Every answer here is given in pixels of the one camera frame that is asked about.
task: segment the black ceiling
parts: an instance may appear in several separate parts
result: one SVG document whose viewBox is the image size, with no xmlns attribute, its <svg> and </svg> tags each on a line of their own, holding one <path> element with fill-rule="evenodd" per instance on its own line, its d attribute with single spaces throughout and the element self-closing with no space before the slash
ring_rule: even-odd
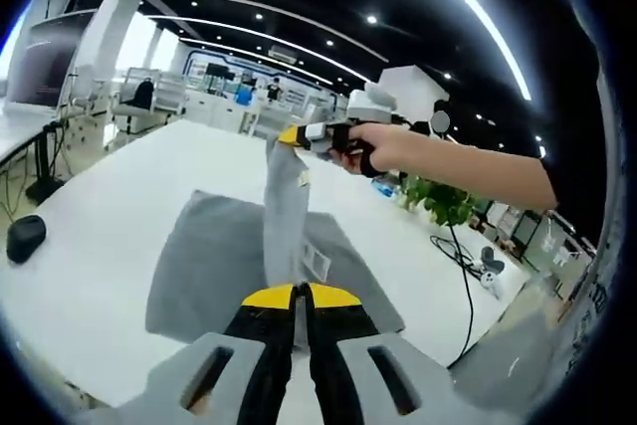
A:
<svg viewBox="0 0 637 425">
<path fill-rule="evenodd" d="M 599 155 L 596 167 L 601 177 L 605 173 L 595 51 L 566 0 L 478 0 L 518 61 L 531 91 L 530 102 L 522 98 L 503 53 L 464 0 L 249 0 L 327 25 L 388 62 L 313 24 L 268 9 L 225 0 L 160 1 L 180 17 L 236 25 L 299 44 L 372 80 L 384 68 L 417 65 L 451 94 L 449 114 L 457 128 L 453 135 L 462 142 L 490 149 L 502 143 L 505 151 L 537 156 L 534 138 L 539 135 L 546 149 L 556 154 L 569 126 L 587 121 L 594 125 L 589 144 Z M 151 4 L 145 1 L 140 11 L 165 14 Z M 264 19 L 256 20 L 256 13 Z M 366 24 L 368 14 L 378 16 L 378 25 Z M 180 29 L 172 21 L 159 23 L 175 33 Z M 204 41 L 251 52 L 259 53 L 258 46 L 267 52 L 272 44 L 225 28 L 189 26 Z M 333 47 L 326 40 L 333 40 Z M 306 70 L 331 80 L 337 92 L 348 93 L 363 84 L 311 55 L 300 53 L 300 59 Z M 445 73 L 452 79 L 445 79 Z"/>
</svg>

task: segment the human arm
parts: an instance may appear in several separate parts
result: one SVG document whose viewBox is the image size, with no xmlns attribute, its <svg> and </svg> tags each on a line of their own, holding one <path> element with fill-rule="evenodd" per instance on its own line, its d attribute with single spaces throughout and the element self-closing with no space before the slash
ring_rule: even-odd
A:
<svg viewBox="0 0 637 425">
<path fill-rule="evenodd" d="M 374 146 L 370 161 L 379 171 L 397 169 L 521 209 L 557 205 L 548 175 L 536 158 L 487 151 L 386 124 L 355 126 L 349 137 Z M 333 151 L 332 156 L 348 171 L 360 173 L 359 155 Z"/>
</svg>

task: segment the black mouse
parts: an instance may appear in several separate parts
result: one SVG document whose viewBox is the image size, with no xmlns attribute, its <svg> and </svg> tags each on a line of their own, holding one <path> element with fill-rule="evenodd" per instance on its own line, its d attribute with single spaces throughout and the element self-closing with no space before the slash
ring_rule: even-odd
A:
<svg viewBox="0 0 637 425">
<path fill-rule="evenodd" d="M 16 264 L 24 264 L 47 237 L 44 220 L 35 214 L 15 221 L 7 231 L 7 257 Z"/>
</svg>

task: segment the potted plant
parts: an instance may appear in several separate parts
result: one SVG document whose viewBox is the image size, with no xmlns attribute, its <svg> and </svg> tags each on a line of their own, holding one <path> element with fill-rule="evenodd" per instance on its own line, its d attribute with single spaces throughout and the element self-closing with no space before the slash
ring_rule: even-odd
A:
<svg viewBox="0 0 637 425">
<path fill-rule="evenodd" d="M 407 176 L 400 187 L 403 207 L 413 211 L 422 203 L 430 212 L 430 219 L 439 226 L 458 226 L 471 217 L 476 198 L 462 189 L 423 179 Z"/>
</svg>

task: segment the white table surface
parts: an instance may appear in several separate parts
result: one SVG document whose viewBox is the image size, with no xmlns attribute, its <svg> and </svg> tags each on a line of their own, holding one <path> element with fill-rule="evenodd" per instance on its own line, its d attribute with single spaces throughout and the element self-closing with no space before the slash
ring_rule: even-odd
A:
<svg viewBox="0 0 637 425">
<path fill-rule="evenodd" d="M 380 195 L 368 179 L 311 155 L 304 160 L 311 171 L 310 209 L 335 217 L 401 313 L 404 337 L 448 365 L 464 343 L 469 306 L 461 269 L 429 241 L 440 230 Z M 154 365 L 184 345 L 144 329 L 155 265 L 182 207 L 195 189 L 263 203 L 265 182 L 265 142 L 258 138 L 181 120 L 133 142 L 38 208 L 48 237 L 25 265 L 9 267 L 3 254 L 6 319 L 70 381 L 109 405 L 123 403 L 143 390 Z M 457 235 L 474 256 L 490 244 L 467 227 Z M 496 300 L 470 277 L 472 343 L 527 278 L 495 254 L 506 263 L 505 296 Z M 298 385 L 288 387 L 292 398 L 279 423 L 298 423 L 299 413 L 321 423 L 306 368 L 306 359 L 295 363 Z M 306 406 L 309 400 L 314 408 Z"/>
<path fill-rule="evenodd" d="M 42 132 L 51 120 L 41 114 L 5 111 L 0 104 L 0 162 Z"/>
</svg>

